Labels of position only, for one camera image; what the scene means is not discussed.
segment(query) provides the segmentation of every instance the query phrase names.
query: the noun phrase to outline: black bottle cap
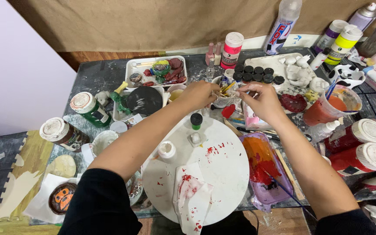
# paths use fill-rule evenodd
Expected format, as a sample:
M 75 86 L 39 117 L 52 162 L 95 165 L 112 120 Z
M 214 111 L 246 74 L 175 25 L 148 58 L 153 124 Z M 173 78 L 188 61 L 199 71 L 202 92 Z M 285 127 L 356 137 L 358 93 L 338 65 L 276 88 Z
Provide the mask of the black bottle cap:
M 262 80 L 264 79 L 264 76 L 262 74 L 254 74 L 252 79 L 255 82 L 262 82 Z
M 236 82 L 240 82 L 243 78 L 243 74 L 241 72 L 234 72 L 233 79 L 236 80 Z
M 330 54 L 331 51 L 332 51 L 332 49 L 330 47 L 326 47 L 326 48 L 324 48 L 322 53 L 325 54 L 325 55 L 328 55 L 328 54 Z
M 253 70 L 253 73 L 254 74 L 263 74 L 264 73 L 264 68 L 263 67 L 256 67 L 254 70 Z
M 276 76 L 276 77 L 274 77 L 274 83 L 276 85 L 281 85 L 284 82 L 285 82 L 285 78 L 283 76 Z
M 203 116 L 199 113 L 195 113 L 193 115 L 191 115 L 191 124 L 194 125 L 194 126 L 198 126 L 198 125 L 201 125 L 201 123 L 203 123 Z
M 243 82 L 250 82 L 250 81 L 252 81 L 252 74 L 244 73 L 243 74 Z
M 243 72 L 251 74 L 251 73 L 253 73 L 253 67 L 248 65 L 248 66 L 244 67 Z
M 235 72 L 241 72 L 241 73 L 243 73 L 243 69 L 244 69 L 244 67 L 241 64 L 238 64 L 238 65 L 236 65 L 236 67 L 234 67 L 234 71 Z
M 272 76 L 272 74 L 265 74 L 264 75 L 264 83 L 272 83 L 272 81 L 274 81 L 274 76 Z
M 274 70 L 272 68 L 266 68 L 264 70 L 264 74 L 274 75 Z

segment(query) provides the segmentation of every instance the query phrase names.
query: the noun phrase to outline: red heart-shaped dish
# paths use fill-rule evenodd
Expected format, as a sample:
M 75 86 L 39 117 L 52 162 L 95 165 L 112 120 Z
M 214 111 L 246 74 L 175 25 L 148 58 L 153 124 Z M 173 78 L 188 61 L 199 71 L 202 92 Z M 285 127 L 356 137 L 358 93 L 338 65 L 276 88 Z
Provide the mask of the red heart-shaped dish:
M 279 101 L 285 109 L 291 112 L 301 112 L 307 107 L 307 102 L 301 94 L 282 94 Z

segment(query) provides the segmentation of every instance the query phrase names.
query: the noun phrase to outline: paint-stained table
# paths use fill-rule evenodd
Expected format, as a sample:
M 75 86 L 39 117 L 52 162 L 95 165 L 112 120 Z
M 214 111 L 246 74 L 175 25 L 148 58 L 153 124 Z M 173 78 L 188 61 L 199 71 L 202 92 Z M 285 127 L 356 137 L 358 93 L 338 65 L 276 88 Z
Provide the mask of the paint-stained table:
M 311 59 L 308 63 L 310 63 L 314 58 L 314 52 L 311 51 L 309 48 L 284 48 L 282 50 L 282 54 L 289 54 L 289 53 L 301 53 L 302 55 L 311 55 Z M 243 64 L 244 60 L 255 58 L 255 57 L 262 57 L 266 56 L 264 51 L 261 49 L 256 50 L 246 50 L 240 53 L 240 60 L 239 63 Z M 199 79 L 201 77 L 206 76 L 206 64 L 204 61 L 204 54 L 199 55 L 185 55 L 187 73 L 188 73 L 188 82 L 193 80 Z M 124 80 L 125 76 L 125 67 L 128 59 L 118 59 L 118 60 L 109 60 L 109 61 L 93 61 L 93 62 L 85 62 L 79 66 L 78 73 L 76 75 L 76 80 L 72 91 L 70 93 L 68 102 L 66 104 L 65 112 L 64 112 L 64 119 L 70 122 L 72 125 L 76 126 L 78 129 L 82 130 L 83 132 L 87 133 L 90 138 L 93 140 L 96 135 L 101 133 L 102 131 L 108 130 L 106 128 L 96 128 L 95 126 L 91 125 L 85 119 L 83 119 L 80 115 L 76 114 L 74 110 L 72 110 L 69 106 L 70 100 L 74 95 L 79 92 L 89 92 L 95 95 L 100 91 L 112 91 L 116 89 Z M 348 64 L 350 63 L 347 60 L 343 60 L 341 64 Z M 327 80 L 326 75 L 331 71 L 332 67 L 323 67 L 316 70 L 316 75 L 318 77 L 324 78 Z M 220 66 L 216 67 L 215 77 L 223 75 L 224 69 Z M 359 112 L 358 115 L 354 116 L 347 116 L 344 118 L 345 125 L 341 127 L 345 127 L 353 123 L 353 121 L 358 120 L 360 118 L 365 118 L 369 115 L 376 115 L 376 92 L 370 88 L 366 84 L 362 84 L 361 86 L 354 89 L 363 99 L 363 109 Z M 112 111 L 113 104 L 109 102 L 106 106 L 108 111 Z M 302 113 L 299 114 L 291 114 L 289 115 L 290 119 L 302 130 L 305 131 L 308 127 L 304 124 L 302 120 Z M 281 154 L 284 156 L 286 164 L 291 169 L 291 166 L 288 162 L 288 159 L 285 157 L 285 153 L 279 141 L 271 141 L 272 146 L 278 149 Z M 83 160 L 81 153 L 73 153 L 61 148 L 59 146 L 54 146 L 48 164 L 53 161 L 57 156 L 61 154 L 69 154 L 71 155 L 77 165 L 77 173 L 83 173 L 86 169 L 85 162 Z M 376 172 L 371 174 L 363 174 L 357 176 L 349 176 L 345 177 L 345 181 L 349 187 L 353 187 L 363 178 L 372 177 L 376 175 Z M 252 198 L 253 191 L 252 188 L 249 186 L 246 194 L 243 197 L 242 202 L 239 204 L 236 210 L 254 210 L 255 207 L 251 204 L 250 199 Z M 376 195 L 372 196 L 357 196 L 358 200 L 371 200 L 376 199 Z M 307 200 L 302 200 L 302 204 L 309 205 Z M 279 207 L 296 207 L 298 204 L 292 200 L 285 200 L 280 203 L 274 204 L 273 208 Z M 146 195 L 142 195 L 142 200 L 139 201 L 135 206 L 133 206 L 133 211 L 139 218 L 146 218 L 146 217 L 155 217 L 160 216 L 160 213 L 149 203 Z M 41 224 L 41 221 L 38 220 L 31 220 L 31 224 Z

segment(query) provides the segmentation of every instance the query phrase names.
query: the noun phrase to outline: black round board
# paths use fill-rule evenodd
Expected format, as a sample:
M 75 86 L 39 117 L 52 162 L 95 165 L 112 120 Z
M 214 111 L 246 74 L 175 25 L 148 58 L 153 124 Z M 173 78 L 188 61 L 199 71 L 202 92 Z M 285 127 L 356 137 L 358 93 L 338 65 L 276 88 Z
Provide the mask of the black round board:
M 151 115 L 162 105 L 162 96 L 153 87 L 138 87 L 127 97 L 127 107 L 139 114 Z

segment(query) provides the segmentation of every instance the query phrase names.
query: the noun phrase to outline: green paint jar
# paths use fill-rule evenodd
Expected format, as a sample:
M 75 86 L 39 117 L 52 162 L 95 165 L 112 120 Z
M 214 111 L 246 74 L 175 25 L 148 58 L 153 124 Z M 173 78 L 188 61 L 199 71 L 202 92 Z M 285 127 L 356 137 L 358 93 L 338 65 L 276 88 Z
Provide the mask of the green paint jar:
M 70 101 L 70 107 L 96 127 L 105 127 L 111 122 L 111 115 L 89 92 L 77 93 Z
M 199 130 L 201 128 L 201 123 L 203 123 L 203 116 L 199 113 L 191 115 L 192 129 Z

